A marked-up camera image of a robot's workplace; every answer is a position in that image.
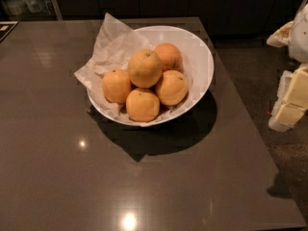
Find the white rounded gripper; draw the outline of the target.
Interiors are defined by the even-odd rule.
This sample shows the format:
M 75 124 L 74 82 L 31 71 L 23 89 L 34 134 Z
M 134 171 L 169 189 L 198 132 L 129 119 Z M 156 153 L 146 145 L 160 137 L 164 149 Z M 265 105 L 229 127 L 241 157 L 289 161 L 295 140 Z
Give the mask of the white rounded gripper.
M 289 55 L 301 64 L 294 72 L 285 70 L 280 78 L 277 100 L 269 119 L 269 128 L 286 132 L 308 111 L 308 4 L 267 39 L 267 45 L 288 45 Z

